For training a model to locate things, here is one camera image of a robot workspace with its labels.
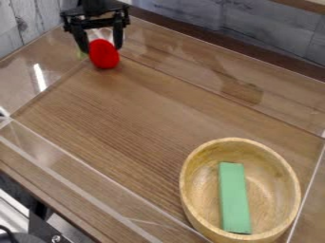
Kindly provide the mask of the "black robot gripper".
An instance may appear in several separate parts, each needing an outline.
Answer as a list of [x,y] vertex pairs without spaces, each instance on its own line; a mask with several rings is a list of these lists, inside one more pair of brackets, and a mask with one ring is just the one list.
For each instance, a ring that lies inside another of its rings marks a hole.
[[88,53],[86,32],[80,25],[70,26],[72,19],[84,16],[85,20],[90,20],[92,17],[100,17],[101,15],[110,13],[112,17],[101,24],[96,24],[93,28],[112,26],[113,46],[114,49],[120,49],[122,46],[122,26],[130,24],[128,8],[129,6],[117,0],[78,0],[74,8],[64,10],[60,13],[62,29],[70,32],[77,47],[84,53]]

